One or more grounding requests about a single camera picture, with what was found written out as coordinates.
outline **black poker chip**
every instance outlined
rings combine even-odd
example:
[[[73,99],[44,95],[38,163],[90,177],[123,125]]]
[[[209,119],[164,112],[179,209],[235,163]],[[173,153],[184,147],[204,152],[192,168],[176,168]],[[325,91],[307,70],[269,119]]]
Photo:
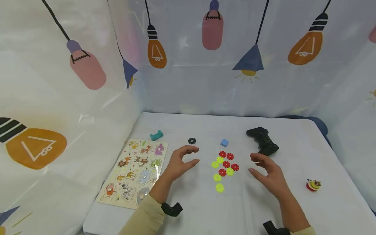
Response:
[[[188,143],[194,144],[194,143],[196,143],[196,139],[195,138],[189,138]]]

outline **red flower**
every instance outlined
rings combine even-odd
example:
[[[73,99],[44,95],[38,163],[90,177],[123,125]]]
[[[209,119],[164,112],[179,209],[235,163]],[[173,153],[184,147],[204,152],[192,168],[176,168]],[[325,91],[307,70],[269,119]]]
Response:
[[[236,164],[236,163],[232,164],[231,169],[233,169],[234,171],[238,171],[239,170],[238,164]]]
[[[223,167],[224,168],[229,168],[230,167],[230,163],[228,161],[224,161],[223,162]]]
[[[232,153],[228,153],[228,154],[227,154],[227,158],[228,158],[229,160],[234,159],[234,154],[232,154]]]
[[[222,177],[225,176],[225,175],[227,174],[225,169],[219,169],[218,173],[219,173],[219,175],[222,176]]]
[[[224,157],[226,157],[226,153],[225,153],[225,152],[223,152],[223,151],[220,151],[220,152],[219,152],[219,156],[221,156],[221,157],[223,157],[223,158],[224,158]]]

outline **beige sleeve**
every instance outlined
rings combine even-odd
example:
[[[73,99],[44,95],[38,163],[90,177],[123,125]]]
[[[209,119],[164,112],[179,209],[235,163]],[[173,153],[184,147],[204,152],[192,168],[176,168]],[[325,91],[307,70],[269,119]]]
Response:
[[[316,235],[316,232],[315,230],[313,229],[313,227],[309,227],[309,228],[306,228],[306,229],[303,229],[303,230],[300,230],[300,231],[297,231],[297,232],[290,232],[291,235]]]
[[[155,235],[162,225],[165,215],[161,204],[148,194],[121,229],[119,235]]]

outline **yellow gear piece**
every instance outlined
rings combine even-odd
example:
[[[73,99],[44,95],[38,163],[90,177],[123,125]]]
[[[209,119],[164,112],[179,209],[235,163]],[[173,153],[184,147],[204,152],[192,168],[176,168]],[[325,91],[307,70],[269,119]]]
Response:
[[[218,183],[216,186],[215,186],[215,189],[218,193],[221,193],[224,191],[224,186],[221,184],[221,183]]]
[[[316,186],[316,185],[315,185],[315,181],[314,181],[314,180],[311,181],[311,186],[312,186],[312,188],[314,188],[314,189],[319,189],[319,188],[320,188],[320,186]]]
[[[219,167],[219,163],[218,162],[212,162],[212,167],[214,169],[217,169]]]
[[[215,175],[213,176],[213,179],[214,179],[215,182],[221,182],[222,177],[221,177],[219,174],[215,174]]]
[[[234,170],[231,169],[231,168],[227,168],[226,173],[227,173],[227,175],[232,176],[234,174]]]
[[[217,163],[222,164],[223,162],[223,157],[217,157]]]

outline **hand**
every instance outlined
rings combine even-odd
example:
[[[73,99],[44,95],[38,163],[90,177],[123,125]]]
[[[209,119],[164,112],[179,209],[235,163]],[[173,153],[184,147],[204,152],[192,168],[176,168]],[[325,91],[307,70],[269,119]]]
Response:
[[[256,162],[256,166],[262,167],[268,173],[263,176],[260,172],[253,168],[249,168],[249,172],[260,181],[278,200],[291,195],[291,191],[287,186],[282,170],[273,160],[260,153],[251,153],[251,161]]]
[[[186,154],[197,153],[200,149],[195,146],[185,145],[183,147],[178,148],[175,150],[172,155],[170,162],[166,170],[163,172],[163,175],[170,179],[171,181],[176,180],[181,175],[183,175],[186,171],[193,168],[197,163],[200,161],[199,159],[193,159],[189,162],[184,163],[183,157]]]

